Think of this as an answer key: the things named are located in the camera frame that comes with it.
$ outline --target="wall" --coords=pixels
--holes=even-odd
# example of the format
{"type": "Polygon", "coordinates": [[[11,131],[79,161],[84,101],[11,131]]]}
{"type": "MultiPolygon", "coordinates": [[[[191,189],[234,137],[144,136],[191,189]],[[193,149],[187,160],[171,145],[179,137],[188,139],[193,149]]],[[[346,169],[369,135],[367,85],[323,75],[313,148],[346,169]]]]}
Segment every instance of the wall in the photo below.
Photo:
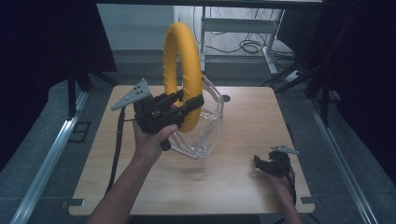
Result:
{"type": "Polygon", "coordinates": [[[97,6],[113,50],[163,49],[166,31],[175,21],[172,6],[97,6]]]}

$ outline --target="wooden tabletop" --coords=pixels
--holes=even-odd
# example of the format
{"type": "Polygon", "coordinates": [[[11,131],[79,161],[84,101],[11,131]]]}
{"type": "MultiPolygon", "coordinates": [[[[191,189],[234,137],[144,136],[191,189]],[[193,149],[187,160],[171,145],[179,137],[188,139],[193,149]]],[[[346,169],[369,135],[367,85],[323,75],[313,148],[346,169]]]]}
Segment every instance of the wooden tabletop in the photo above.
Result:
{"type": "MultiPolygon", "coordinates": [[[[103,198],[111,173],[120,111],[111,111],[132,86],[114,88],[81,174],[74,199],[82,206],[69,206],[72,215],[89,215],[103,198]]],[[[194,160],[174,150],[162,154],[148,174],[131,214],[211,215],[278,213],[276,196],[253,155],[268,160],[271,146],[293,148],[274,92],[266,87],[217,87],[231,101],[225,103],[219,141],[212,153],[194,160]]],[[[163,87],[150,87],[153,95],[163,87]]],[[[126,119],[134,117],[126,107],[126,119]]],[[[126,122],[117,176],[134,153],[134,133],[126,122]]],[[[290,155],[296,172],[297,204],[300,213],[313,212],[313,203],[302,203],[311,194],[297,156],[290,155]]]]}

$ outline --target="clear plastic bag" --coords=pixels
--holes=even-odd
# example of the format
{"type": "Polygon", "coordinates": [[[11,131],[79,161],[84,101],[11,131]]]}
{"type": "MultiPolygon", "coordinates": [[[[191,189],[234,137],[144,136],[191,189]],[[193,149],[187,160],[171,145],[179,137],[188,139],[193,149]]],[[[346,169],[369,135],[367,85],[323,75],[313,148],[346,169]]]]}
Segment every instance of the clear plastic bag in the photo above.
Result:
{"type": "Polygon", "coordinates": [[[205,103],[197,125],[188,133],[175,132],[170,138],[172,149],[191,158],[205,158],[219,139],[219,126],[224,100],[216,87],[203,76],[205,103]]]}

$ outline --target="yellow ring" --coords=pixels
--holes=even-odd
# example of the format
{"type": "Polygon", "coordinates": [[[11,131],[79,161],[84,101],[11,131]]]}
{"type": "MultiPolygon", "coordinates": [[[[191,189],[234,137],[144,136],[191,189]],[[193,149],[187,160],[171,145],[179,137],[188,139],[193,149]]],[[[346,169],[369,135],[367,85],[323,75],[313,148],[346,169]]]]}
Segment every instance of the yellow ring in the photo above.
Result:
{"type": "MultiPolygon", "coordinates": [[[[203,84],[198,49],[189,27],[182,22],[172,24],[166,33],[163,47],[163,80],[166,94],[177,92],[177,53],[183,76],[183,102],[186,102],[202,94],[203,84]]],[[[200,114],[201,107],[191,111],[178,130],[187,133],[194,129],[200,114]]]]}

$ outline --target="gray floor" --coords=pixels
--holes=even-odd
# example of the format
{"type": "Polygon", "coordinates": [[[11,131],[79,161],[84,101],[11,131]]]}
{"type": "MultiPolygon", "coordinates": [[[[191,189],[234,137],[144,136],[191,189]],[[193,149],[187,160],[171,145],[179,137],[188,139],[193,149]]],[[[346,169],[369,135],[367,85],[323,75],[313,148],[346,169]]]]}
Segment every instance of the gray floor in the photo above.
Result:
{"type": "MultiPolygon", "coordinates": [[[[150,85],[162,84],[162,60],[158,55],[141,52],[131,56],[129,53],[116,52],[116,60],[119,72],[108,75],[119,83],[135,84],[144,77],[150,85]]],[[[264,62],[262,57],[208,58],[205,74],[218,86],[260,86],[270,78],[264,62]]],[[[91,78],[94,88],[79,119],[80,122],[91,123],[88,135],[83,143],[66,145],[29,223],[85,223],[87,220],[86,217],[69,215],[67,204],[73,196],[112,90],[101,79],[95,76],[91,78]]],[[[294,146],[301,152],[299,159],[316,206],[312,214],[302,214],[302,217],[305,223],[364,223],[357,202],[304,97],[305,86],[306,83],[302,83],[276,94],[294,146]]],[[[49,102],[40,118],[0,174],[0,223],[8,223],[14,216],[61,129],[67,116],[66,92],[65,82],[50,90],[49,102]]],[[[368,148],[347,126],[335,105],[330,106],[329,115],[333,137],[371,205],[377,223],[396,223],[396,216],[392,214],[396,211],[395,186],[368,148]]],[[[281,218],[279,214],[259,216],[262,223],[274,223],[281,218]]]]}

